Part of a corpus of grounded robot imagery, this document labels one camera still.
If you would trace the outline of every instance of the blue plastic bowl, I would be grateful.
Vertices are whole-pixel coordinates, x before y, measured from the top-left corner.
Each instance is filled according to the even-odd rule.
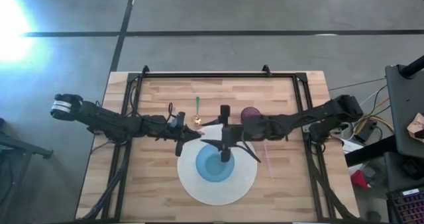
[[[200,176],[209,182],[222,182],[234,170],[234,156],[228,162],[221,162],[221,153],[212,145],[205,145],[197,154],[196,168]]]

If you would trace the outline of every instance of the wooden tabletop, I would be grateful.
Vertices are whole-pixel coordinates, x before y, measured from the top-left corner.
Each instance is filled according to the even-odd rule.
[[[128,72],[109,77],[103,107],[121,112]],[[323,72],[307,72],[313,105],[330,99]],[[195,98],[200,97],[202,122],[212,121],[220,105],[231,106],[230,123],[240,122],[243,108],[253,106],[264,115],[297,113],[293,82],[288,78],[151,78],[143,79],[138,111],[144,115],[168,115],[184,111],[185,122],[193,129]],[[106,141],[96,137],[93,147]],[[178,178],[175,143],[143,137],[133,140],[121,221],[315,221],[309,174],[300,129],[293,130],[289,142],[265,141],[270,155],[270,177],[266,162],[250,191],[240,200],[210,206],[193,199]],[[358,208],[340,142],[326,144],[324,153],[331,187],[349,211]],[[258,157],[265,160],[262,142],[254,142]],[[96,150],[89,159],[76,217],[84,216],[105,190],[113,145]],[[116,193],[111,204],[115,209]],[[325,199],[320,192],[325,210]]]

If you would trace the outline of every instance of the gray floor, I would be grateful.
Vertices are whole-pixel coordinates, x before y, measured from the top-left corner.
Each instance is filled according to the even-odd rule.
[[[20,7],[15,11],[22,11],[27,32],[119,31],[127,2],[15,0],[6,7]],[[423,0],[134,0],[128,30],[423,29],[423,8]],[[7,16],[0,25],[4,36],[4,24],[14,29],[20,22]],[[81,124],[54,120],[49,110],[56,93],[101,101],[116,44],[116,37],[0,40],[0,117],[15,137],[54,149],[51,160],[31,162],[12,223],[73,219],[93,136]],[[384,66],[412,62],[423,45],[424,35],[126,38],[117,70],[259,70],[267,64],[272,70],[324,70],[329,88],[336,88],[382,78]],[[13,50],[21,56],[5,60]],[[330,94],[363,101],[384,84]],[[369,101],[363,109],[371,107]],[[391,122],[390,110],[382,116]],[[382,208],[370,201],[370,192],[357,193],[361,213]]]

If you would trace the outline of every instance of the bright light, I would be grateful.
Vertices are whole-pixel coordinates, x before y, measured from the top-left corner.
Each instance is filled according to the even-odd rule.
[[[32,38],[20,37],[29,31],[29,26],[15,0],[0,0],[0,21],[0,61],[23,59],[32,44]]]

